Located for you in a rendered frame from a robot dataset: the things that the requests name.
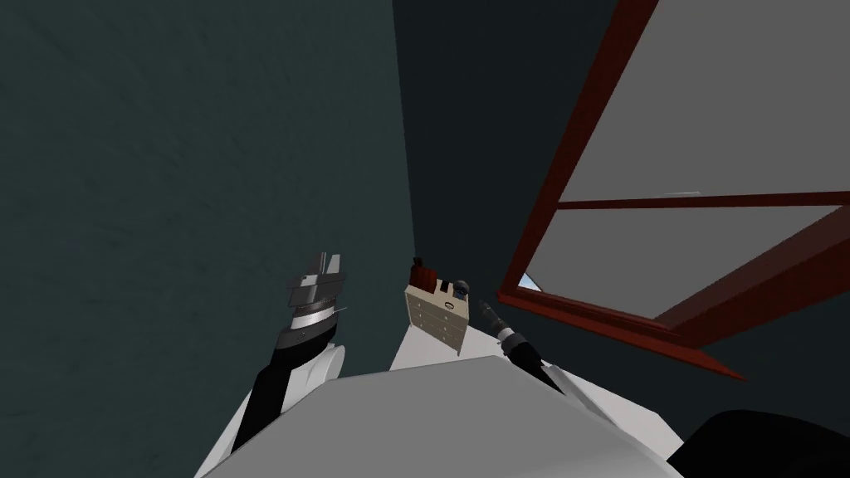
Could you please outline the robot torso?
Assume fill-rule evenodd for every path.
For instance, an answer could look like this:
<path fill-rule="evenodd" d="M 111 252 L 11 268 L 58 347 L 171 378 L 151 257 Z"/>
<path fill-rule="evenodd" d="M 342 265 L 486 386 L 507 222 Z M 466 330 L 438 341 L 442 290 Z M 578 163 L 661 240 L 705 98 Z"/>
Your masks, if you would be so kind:
<path fill-rule="evenodd" d="M 198 478 L 683 478 L 660 418 L 486 356 L 321 384 Z"/>

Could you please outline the beige chest of drawers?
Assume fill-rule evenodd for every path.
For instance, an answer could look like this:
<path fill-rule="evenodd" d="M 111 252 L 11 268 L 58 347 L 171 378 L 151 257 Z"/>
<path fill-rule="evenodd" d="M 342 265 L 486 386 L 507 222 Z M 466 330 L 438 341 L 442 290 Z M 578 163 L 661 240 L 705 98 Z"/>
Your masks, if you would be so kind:
<path fill-rule="evenodd" d="M 470 320 L 468 284 L 438 279 L 437 272 L 417 256 L 404 297 L 411 326 L 460 354 Z"/>

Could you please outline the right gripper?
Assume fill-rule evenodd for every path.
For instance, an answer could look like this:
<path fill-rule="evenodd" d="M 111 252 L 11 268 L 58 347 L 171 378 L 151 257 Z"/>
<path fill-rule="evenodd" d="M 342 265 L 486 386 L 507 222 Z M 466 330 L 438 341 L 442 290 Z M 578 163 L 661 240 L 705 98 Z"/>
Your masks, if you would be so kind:
<path fill-rule="evenodd" d="M 509 326 L 496 312 L 483 300 L 479 302 L 479 308 L 483 316 L 488 320 L 490 327 L 497 336 L 510 335 Z"/>

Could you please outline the dark red framed window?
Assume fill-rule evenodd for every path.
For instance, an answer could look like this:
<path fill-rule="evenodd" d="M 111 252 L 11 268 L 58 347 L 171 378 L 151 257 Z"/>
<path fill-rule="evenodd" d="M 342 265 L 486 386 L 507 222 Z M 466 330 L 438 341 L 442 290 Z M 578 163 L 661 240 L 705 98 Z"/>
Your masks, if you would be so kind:
<path fill-rule="evenodd" d="M 619 0 L 502 303 L 705 347 L 850 290 L 850 0 Z"/>

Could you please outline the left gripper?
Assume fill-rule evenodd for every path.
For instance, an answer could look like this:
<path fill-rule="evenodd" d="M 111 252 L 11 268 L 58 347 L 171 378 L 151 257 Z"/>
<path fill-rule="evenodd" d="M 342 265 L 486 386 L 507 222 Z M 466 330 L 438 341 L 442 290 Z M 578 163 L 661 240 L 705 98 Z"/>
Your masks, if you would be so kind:
<path fill-rule="evenodd" d="M 290 290 L 288 306 L 291 308 L 337 304 L 342 292 L 345 273 L 340 272 L 341 254 L 333 254 L 328 262 L 328 254 L 321 252 L 310 262 L 309 275 L 297 276 L 287 288 Z"/>

